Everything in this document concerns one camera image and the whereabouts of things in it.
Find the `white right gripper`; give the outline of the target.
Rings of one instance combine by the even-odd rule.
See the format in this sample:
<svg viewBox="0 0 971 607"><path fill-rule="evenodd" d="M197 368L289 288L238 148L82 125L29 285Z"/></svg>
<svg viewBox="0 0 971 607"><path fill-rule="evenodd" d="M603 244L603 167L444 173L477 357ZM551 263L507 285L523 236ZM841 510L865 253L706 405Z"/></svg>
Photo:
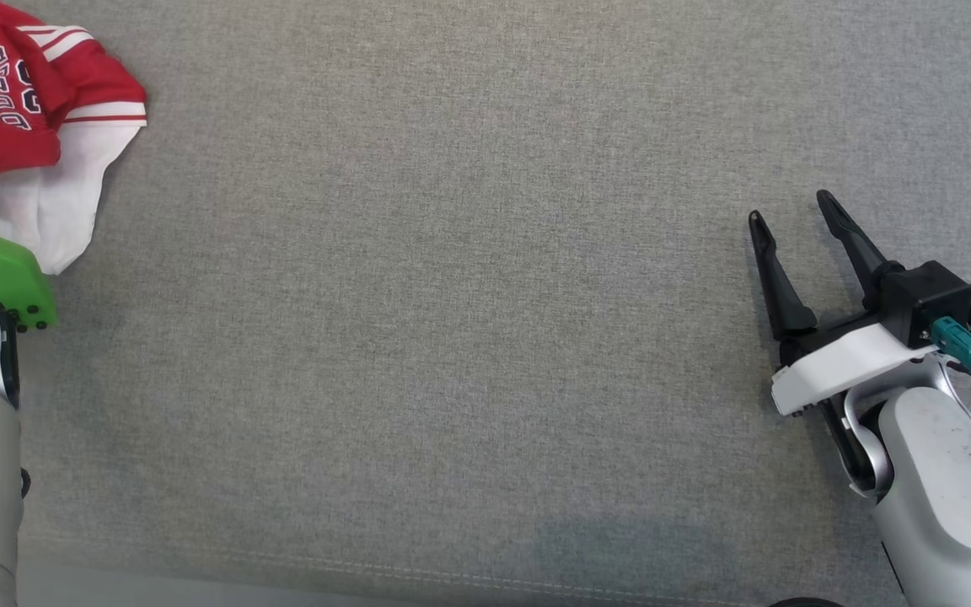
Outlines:
<svg viewBox="0 0 971 607"><path fill-rule="evenodd" d="M904 266L888 259L829 190L817 191L817 203L829 232L846 250L863 292L864 309L882 307L882 281ZM941 363L936 347L914 349L874 322L848 331L822 346L817 318L806 307L777 256L777 239L759 211L748 215L772 338L779 341L781 368L772 376L772 402L783 417L797 414L862 385L868 395L877 388L941 389Z"/></svg>

